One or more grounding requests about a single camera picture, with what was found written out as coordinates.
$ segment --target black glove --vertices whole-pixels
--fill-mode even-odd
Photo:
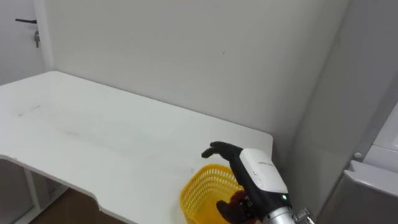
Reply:
[[[213,154],[219,154],[222,158],[227,160],[230,164],[233,161],[239,159],[239,155],[242,152],[242,148],[234,146],[225,142],[212,142],[210,143],[210,148],[205,150],[201,156],[203,158],[209,158]],[[229,223],[232,224],[242,224],[242,223],[254,223],[252,221],[253,217],[247,214],[241,202],[243,198],[232,198],[230,203],[226,203],[223,200],[217,202],[217,210],[221,216]]]
[[[202,158],[209,158],[213,154],[219,154],[222,158],[231,162],[234,157],[239,157],[242,152],[242,148],[234,146],[230,143],[225,142],[212,142],[210,143],[210,148],[204,151],[201,156]]]

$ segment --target white wall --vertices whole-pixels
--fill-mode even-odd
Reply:
[[[56,70],[268,132],[282,156],[347,4],[46,0]]]
[[[295,208],[317,215],[346,163],[388,102],[398,65],[398,1],[354,0],[321,74],[286,163]],[[391,97],[397,98],[397,89]]]

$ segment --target black mark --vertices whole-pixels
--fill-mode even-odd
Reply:
[[[37,106],[31,108],[31,109],[30,109],[29,111],[27,111],[27,112],[32,112],[33,110],[36,110],[36,109],[39,108],[39,107],[41,107],[41,106],[40,106],[40,105],[37,105]],[[23,116],[25,113],[26,113],[26,112],[23,112],[23,113],[19,114],[18,116]]]
[[[74,131],[65,131],[65,134],[73,137],[80,137],[79,133],[76,133]]]
[[[268,162],[259,162],[259,164],[264,164],[264,165],[269,165],[269,166],[274,166],[273,164],[270,164],[270,163],[268,163]]]

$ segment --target door frame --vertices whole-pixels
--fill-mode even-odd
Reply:
[[[34,8],[37,19],[37,26],[40,35],[40,47],[44,58],[44,68],[46,72],[54,70],[54,59],[50,39],[49,23],[47,11],[45,10],[45,0],[34,0]]]

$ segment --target door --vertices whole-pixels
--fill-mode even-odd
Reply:
[[[37,24],[15,19],[36,19],[34,1],[0,1],[0,85],[45,72],[42,48],[34,41]],[[0,223],[14,223],[34,207],[25,170],[0,160],[0,180]],[[58,187],[47,182],[51,192]]]
[[[37,24],[17,18],[36,18],[33,0],[0,1],[0,85],[45,71],[42,49],[34,41]]]

